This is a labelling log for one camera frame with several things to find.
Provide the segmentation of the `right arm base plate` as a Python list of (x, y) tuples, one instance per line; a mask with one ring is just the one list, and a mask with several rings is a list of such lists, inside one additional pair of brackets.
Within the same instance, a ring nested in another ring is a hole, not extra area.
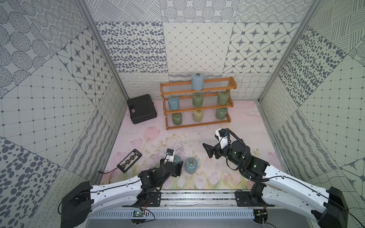
[(249, 191), (237, 190), (234, 195), (238, 207), (274, 207), (265, 203), (261, 197), (252, 196)]

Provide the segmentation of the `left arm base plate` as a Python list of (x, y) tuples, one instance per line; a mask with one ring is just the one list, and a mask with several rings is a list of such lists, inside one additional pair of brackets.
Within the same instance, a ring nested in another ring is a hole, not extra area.
[(161, 197), (161, 192), (142, 193), (137, 196), (137, 201), (131, 207), (160, 207)]

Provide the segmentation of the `blue canister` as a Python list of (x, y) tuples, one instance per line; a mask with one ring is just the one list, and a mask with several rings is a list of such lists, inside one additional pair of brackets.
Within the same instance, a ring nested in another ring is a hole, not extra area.
[(169, 106), (169, 109), (172, 110), (172, 111), (176, 111), (176, 110), (179, 110), (180, 108), (180, 99), (178, 96), (170, 96), (168, 98), (168, 106)]
[(192, 73), (192, 90), (194, 91), (202, 91), (204, 87), (204, 79), (205, 76), (203, 73)]
[(181, 157), (178, 155), (174, 156), (173, 163), (176, 165), (179, 165), (179, 164), (183, 165), (183, 161), (182, 161)]
[(196, 173), (197, 171), (197, 168), (198, 168), (198, 162), (196, 159), (194, 158), (188, 158), (186, 161), (185, 161), (185, 171), (187, 174), (189, 175), (193, 175)]

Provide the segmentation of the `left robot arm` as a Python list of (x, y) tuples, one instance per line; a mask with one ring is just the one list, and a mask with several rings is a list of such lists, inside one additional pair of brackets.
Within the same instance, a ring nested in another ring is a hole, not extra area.
[(74, 228), (92, 215), (116, 207), (140, 208), (147, 204), (149, 193), (161, 188), (170, 177), (180, 176), (182, 167), (183, 161), (168, 161), (125, 181), (107, 185), (82, 182), (62, 198), (58, 207), (60, 226)]

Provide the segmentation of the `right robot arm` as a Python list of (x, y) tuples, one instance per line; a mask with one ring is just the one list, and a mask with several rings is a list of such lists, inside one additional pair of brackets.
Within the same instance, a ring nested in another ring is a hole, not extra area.
[(343, 192), (325, 189), (297, 179), (267, 161), (251, 155), (250, 148), (236, 140), (223, 139), (215, 146), (203, 143), (209, 158), (225, 158), (244, 178), (254, 182), (252, 200), (275, 205), (315, 221), (321, 228), (346, 228), (348, 206)]

